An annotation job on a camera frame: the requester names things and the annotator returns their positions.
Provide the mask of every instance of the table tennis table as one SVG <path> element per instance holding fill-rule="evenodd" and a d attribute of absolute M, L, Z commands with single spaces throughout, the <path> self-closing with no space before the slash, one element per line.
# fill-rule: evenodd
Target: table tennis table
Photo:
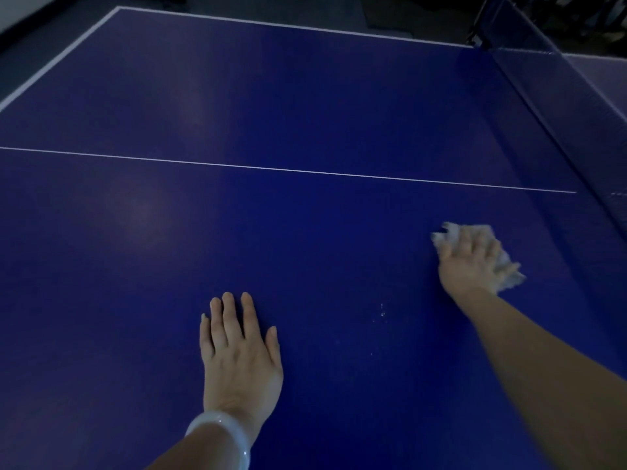
<path fill-rule="evenodd" d="M 0 165 L 4 468 L 148 465 L 225 291 L 281 343 L 254 469 L 548 468 L 439 285 L 444 221 L 625 376 L 624 237 L 485 50 L 119 7 L 0 103 Z"/>

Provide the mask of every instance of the white center line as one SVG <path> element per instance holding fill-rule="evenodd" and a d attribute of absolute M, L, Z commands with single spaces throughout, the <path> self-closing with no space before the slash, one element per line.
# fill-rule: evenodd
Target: white center line
<path fill-rule="evenodd" d="M 174 164 L 182 164 L 182 165 L 222 166 L 225 168 L 244 168 L 248 170 L 266 170 L 266 171 L 272 171 L 272 172 L 309 173 L 312 175 L 330 175 L 330 176 L 351 177 L 351 178 L 370 178 L 370 179 L 375 179 L 375 180 L 413 181 L 415 183 L 436 183 L 440 185 L 474 186 L 474 187 L 481 187 L 481 188 L 499 188 L 499 189 L 506 189 L 506 190 L 541 191 L 541 192 L 546 192 L 546 193 L 565 193 L 565 194 L 577 193 L 576 191 L 550 190 L 550 189 L 542 189 L 542 188 L 523 188 L 523 187 L 518 187 L 518 186 L 482 185 L 482 184 L 477 184 L 477 183 L 460 183 L 457 181 L 419 180 L 419 179 L 414 179 L 414 178 L 382 177 L 382 176 L 375 176 L 375 175 L 356 175 L 353 173 L 315 172 L 311 170 L 293 170 L 291 168 L 270 168 L 267 166 L 229 165 L 229 164 L 222 164 L 222 163 L 188 162 L 184 160 L 165 160 L 163 158 L 122 157 L 120 155 L 99 155 L 97 153 L 77 153 L 75 151 L 59 151 L 59 150 L 53 150 L 53 149 L 19 149 L 15 147 L 0 147 L 0 149 L 13 150 L 13 151 L 33 151 L 36 153 L 57 153 L 60 155 L 75 155 L 79 157 L 117 158 L 119 160 L 141 160 L 143 162 L 163 162 L 163 163 L 174 163 Z"/>

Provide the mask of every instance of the finger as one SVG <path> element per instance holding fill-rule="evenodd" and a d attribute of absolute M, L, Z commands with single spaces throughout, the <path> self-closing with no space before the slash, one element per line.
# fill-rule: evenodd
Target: finger
<path fill-rule="evenodd" d="M 487 246 L 488 246 L 488 233 L 482 230 L 474 238 L 473 255 L 476 258 L 480 258 L 480 259 L 485 258 L 485 250 Z"/>
<path fill-rule="evenodd" d="M 226 333 L 222 321 L 222 302 L 218 297 L 211 300 L 211 339 L 216 352 L 226 348 Z"/>
<path fill-rule="evenodd" d="M 224 304 L 224 331 L 226 332 L 226 339 L 229 346 L 232 346 L 242 339 L 241 326 L 237 320 L 233 294 L 231 292 L 225 292 L 222 296 L 222 303 Z"/>
<path fill-rule="evenodd" d="M 470 228 L 462 226 L 459 231 L 459 254 L 461 256 L 469 256 L 472 253 L 472 240 L 470 237 Z"/>
<path fill-rule="evenodd" d="M 207 363 L 215 355 L 213 343 L 211 343 L 210 320 L 204 313 L 200 318 L 200 356 L 202 362 Z"/>
<path fill-rule="evenodd" d="M 488 252 L 485 255 L 485 259 L 491 266 L 494 266 L 497 263 L 498 255 L 501 253 L 501 248 L 501 241 L 497 241 L 496 239 L 494 239 L 490 243 L 490 246 L 488 247 Z"/>
<path fill-rule="evenodd" d="M 438 247 L 438 257 L 440 258 L 440 262 L 450 259 L 453 255 L 453 246 L 448 241 L 442 241 L 440 246 Z"/>
<path fill-rule="evenodd" d="M 272 326 L 266 333 L 266 348 L 268 348 L 268 355 L 274 364 L 275 368 L 283 372 L 283 365 L 281 364 L 281 350 L 278 344 L 277 327 Z"/>
<path fill-rule="evenodd" d="M 241 306 L 244 309 L 244 337 L 246 339 L 262 339 L 255 304 L 249 293 L 244 292 L 241 295 Z"/>
<path fill-rule="evenodd" d="M 505 280 L 508 276 L 518 271 L 521 268 L 521 264 L 519 262 L 513 262 L 512 264 L 507 264 L 503 270 L 498 272 L 498 278 L 500 280 Z"/>

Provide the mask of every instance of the hand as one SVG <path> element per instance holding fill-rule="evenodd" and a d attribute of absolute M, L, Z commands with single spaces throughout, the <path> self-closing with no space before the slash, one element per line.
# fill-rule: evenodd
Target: hand
<path fill-rule="evenodd" d="M 473 289 L 486 290 L 496 295 L 507 276 L 521 267 L 519 263 L 514 263 L 495 271 L 500 252 L 499 241 L 492 240 L 488 244 L 488 235 L 482 231 L 473 242 L 469 228 L 463 226 L 456 251 L 447 241 L 438 249 L 438 272 L 444 290 L 455 301 Z"/>
<path fill-rule="evenodd" d="M 253 298 L 244 293 L 244 335 L 233 295 L 211 300 L 211 320 L 202 314 L 200 349 L 204 363 L 205 411 L 222 411 L 237 419 L 252 445 L 277 405 L 283 367 L 277 328 L 262 340 Z"/>

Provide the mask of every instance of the white bangle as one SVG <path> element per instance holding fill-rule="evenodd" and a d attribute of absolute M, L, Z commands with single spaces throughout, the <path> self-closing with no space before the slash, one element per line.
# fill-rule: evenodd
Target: white bangle
<path fill-rule="evenodd" d="M 192 420 L 185 435 L 190 435 L 203 424 L 219 424 L 231 435 L 239 449 L 239 470 L 248 470 L 250 465 L 250 445 L 248 444 L 248 437 L 244 429 L 239 425 L 239 422 L 226 412 L 207 411 Z"/>

